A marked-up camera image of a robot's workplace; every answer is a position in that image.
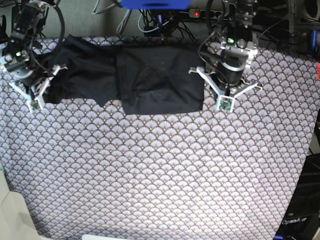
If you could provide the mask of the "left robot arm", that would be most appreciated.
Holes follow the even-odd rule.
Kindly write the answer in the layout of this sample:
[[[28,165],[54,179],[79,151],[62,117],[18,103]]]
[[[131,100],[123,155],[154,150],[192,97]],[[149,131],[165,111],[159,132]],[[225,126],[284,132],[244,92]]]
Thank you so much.
[[[200,44],[197,54],[205,67],[192,67],[213,89],[217,103],[232,103],[243,94],[241,85],[245,69],[251,67],[258,53],[258,39],[252,32],[257,14],[256,0],[224,0],[222,13],[212,25],[209,0],[205,6],[205,22],[209,36]]]

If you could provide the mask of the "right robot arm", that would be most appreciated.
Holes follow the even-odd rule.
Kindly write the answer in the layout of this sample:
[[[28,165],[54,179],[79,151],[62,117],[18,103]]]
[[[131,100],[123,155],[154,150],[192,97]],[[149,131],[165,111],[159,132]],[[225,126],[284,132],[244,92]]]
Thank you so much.
[[[60,22],[58,42],[51,52],[56,56],[62,48],[65,35],[65,21],[59,0],[29,0],[18,12],[6,47],[0,51],[0,68],[21,80],[26,98],[32,103],[42,96],[50,81],[62,69],[49,63],[49,58],[40,58],[34,48],[41,48],[36,38],[42,32],[48,17],[49,8],[57,13]]]

